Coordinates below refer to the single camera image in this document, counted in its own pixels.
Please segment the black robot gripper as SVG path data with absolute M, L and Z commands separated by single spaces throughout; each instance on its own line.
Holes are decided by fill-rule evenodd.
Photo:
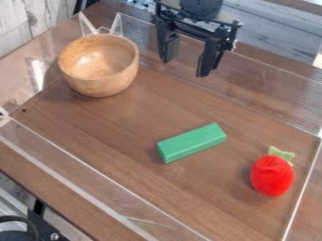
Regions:
M 180 37 L 176 31 L 205 39 L 205 51 L 199 57 L 196 76 L 206 77 L 218 68 L 226 42 L 233 51 L 237 44 L 237 32 L 243 23 L 222 13 L 225 0 L 154 0 L 156 4 L 156 35 L 159 56 L 163 63 L 178 55 Z

